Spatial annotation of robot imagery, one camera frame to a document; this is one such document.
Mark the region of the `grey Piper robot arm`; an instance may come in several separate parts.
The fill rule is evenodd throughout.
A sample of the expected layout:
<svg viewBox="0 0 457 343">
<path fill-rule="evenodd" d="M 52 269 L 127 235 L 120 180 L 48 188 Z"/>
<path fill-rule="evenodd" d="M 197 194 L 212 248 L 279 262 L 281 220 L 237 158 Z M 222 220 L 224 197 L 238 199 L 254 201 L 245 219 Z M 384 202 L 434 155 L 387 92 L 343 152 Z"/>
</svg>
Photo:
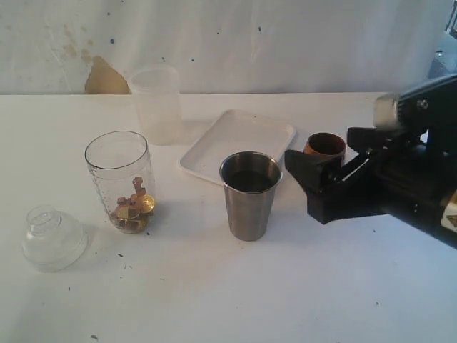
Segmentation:
<svg viewBox="0 0 457 343">
<path fill-rule="evenodd" d="M 286 170 L 307 196 L 307 212 L 322 224 L 389 214 L 456 247 L 456 152 L 407 131 L 351 127 L 357 156 L 343 164 L 287 150 Z"/>
</svg>

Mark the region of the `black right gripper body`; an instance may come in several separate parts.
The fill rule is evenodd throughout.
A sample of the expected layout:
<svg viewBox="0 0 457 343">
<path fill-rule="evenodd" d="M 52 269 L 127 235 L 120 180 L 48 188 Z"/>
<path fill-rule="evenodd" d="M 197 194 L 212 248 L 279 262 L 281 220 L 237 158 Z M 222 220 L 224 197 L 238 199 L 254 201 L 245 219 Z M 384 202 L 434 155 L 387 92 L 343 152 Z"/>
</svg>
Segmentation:
<svg viewBox="0 0 457 343">
<path fill-rule="evenodd" d="M 376 134 L 344 166 L 310 165 L 307 212 L 322 224 L 389 214 L 410 225 L 438 225 L 456 190 L 456 150 L 444 151 L 412 134 Z"/>
</svg>

